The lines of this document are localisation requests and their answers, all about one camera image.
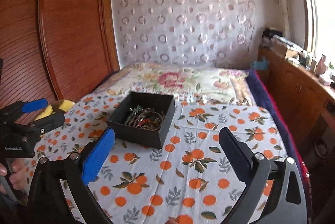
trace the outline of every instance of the yellow sponge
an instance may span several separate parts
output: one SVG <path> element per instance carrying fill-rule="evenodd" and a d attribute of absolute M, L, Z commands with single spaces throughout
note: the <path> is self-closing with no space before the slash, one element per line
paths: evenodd
<path fill-rule="evenodd" d="M 36 118 L 35 120 L 38 120 L 38 119 L 42 119 L 46 116 L 49 116 L 50 114 L 53 113 L 53 110 L 52 110 L 52 107 L 51 105 L 48 105 L 43 112 L 41 112 Z"/>
<path fill-rule="evenodd" d="M 75 105 L 71 100 L 64 99 L 63 102 L 58 106 L 58 109 L 67 112 Z"/>

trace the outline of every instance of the screw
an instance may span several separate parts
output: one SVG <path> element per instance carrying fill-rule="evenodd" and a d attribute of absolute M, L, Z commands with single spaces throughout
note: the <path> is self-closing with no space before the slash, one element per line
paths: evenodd
<path fill-rule="evenodd" d="M 46 157 L 42 157 L 41 159 L 40 159 L 40 163 L 41 164 L 44 164 L 46 162 Z"/>
<path fill-rule="evenodd" d="M 78 159 L 78 157 L 79 157 L 79 153 L 77 153 L 77 152 L 73 152 L 73 153 L 70 154 L 70 159 L 71 160 Z"/>
<path fill-rule="evenodd" d="M 287 162 L 288 162 L 289 164 L 294 164 L 294 159 L 293 159 L 293 158 L 291 158 L 291 157 L 287 157 L 286 159 L 287 159 Z"/>
<path fill-rule="evenodd" d="M 258 159 L 258 160 L 263 160 L 264 155 L 262 153 L 255 153 L 255 158 Z"/>

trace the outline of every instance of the bottle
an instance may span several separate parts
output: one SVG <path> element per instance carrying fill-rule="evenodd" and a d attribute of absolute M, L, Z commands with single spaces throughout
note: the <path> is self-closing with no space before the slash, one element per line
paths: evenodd
<path fill-rule="evenodd" d="M 311 68 L 309 69 L 313 74 L 315 73 L 316 65 L 317 65 L 316 59 L 315 57 L 313 57 L 311 61 Z"/>
<path fill-rule="evenodd" d="M 321 59 L 318 62 L 318 65 L 316 66 L 315 74 L 317 76 L 322 75 L 327 70 L 326 66 L 326 56 L 322 55 Z"/>

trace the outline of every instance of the window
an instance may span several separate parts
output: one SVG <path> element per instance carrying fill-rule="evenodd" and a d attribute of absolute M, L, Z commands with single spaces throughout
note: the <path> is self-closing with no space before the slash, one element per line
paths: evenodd
<path fill-rule="evenodd" d="M 314 56 L 326 56 L 326 61 L 335 64 L 335 0 L 304 0 L 305 46 Z"/>

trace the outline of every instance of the window frame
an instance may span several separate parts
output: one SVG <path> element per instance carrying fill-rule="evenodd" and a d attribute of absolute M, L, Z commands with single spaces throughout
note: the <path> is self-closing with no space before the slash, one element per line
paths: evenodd
<path fill-rule="evenodd" d="M 304 0 L 305 8 L 305 40 L 304 49 L 315 53 L 318 38 L 317 8 L 314 0 Z"/>

